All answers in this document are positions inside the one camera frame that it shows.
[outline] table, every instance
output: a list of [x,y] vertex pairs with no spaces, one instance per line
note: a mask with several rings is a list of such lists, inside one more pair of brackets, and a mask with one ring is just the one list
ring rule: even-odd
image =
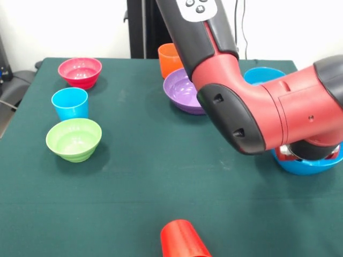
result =
[[98,149],[79,164],[51,153],[63,60],[44,60],[0,141],[0,256],[162,256],[159,233],[178,218],[215,257],[343,256],[343,166],[299,177],[271,153],[235,152],[208,117],[170,103],[157,60],[100,59],[89,90]]

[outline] red cup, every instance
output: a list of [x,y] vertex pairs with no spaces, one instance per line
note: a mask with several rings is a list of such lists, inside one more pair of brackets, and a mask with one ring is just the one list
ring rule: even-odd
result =
[[58,67],[58,74],[72,87],[90,89],[98,80],[102,64],[94,58],[72,58]]
[[212,257],[192,224],[169,222],[161,231],[163,257]]

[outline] red robot arm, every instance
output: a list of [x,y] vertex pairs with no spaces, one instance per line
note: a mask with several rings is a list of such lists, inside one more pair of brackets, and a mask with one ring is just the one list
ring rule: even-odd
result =
[[242,154],[286,145],[304,160],[332,155],[343,141],[343,56],[253,87],[241,75],[221,0],[208,0],[215,15],[190,21],[181,5],[196,1],[157,3],[199,103],[223,137]]

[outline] blue bowl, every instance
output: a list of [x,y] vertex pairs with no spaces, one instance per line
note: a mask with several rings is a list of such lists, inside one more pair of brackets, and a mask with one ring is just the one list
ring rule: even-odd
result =
[[244,74],[244,79],[247,83],[252,85],[260,85],[262,83],[281,78],[286,74],[277,69],[269,67],[252,68]]
[[[257,67],[248,70],[244,74],[244,79],[247,83],[257,86],[262,83],[266,83],[270,80],[281,78],[285,75],[286,74],[282,71],[273,68]],[[280,161],[276,156],[275,150],[273,149],[271,150],[271,152],[274,158],[276,159],[277,163],[284,170],[286,170],[289,173],[300,176],[308,176],[321,173],[334,167],[336,164],[343,160],[343,149],[340,151],[336,159],[319,161]]]
[[277,158],[275,150],[271,150],[278,164],[286,171],[300,176],[314,175],[329,170],[343,160],[343,143],[336,159],[319,161],[280,161]]

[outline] button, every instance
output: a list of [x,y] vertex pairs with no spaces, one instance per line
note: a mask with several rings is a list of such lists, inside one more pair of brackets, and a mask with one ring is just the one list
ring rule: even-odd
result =
[[191,6],[193,6],[195,4],[195,0],[187,0],[186,1],[186,6],[187,7],[191,7]]
[[205,11],[205,7],[203,5],[199,5],[196,9],[197,13],[203,13]]

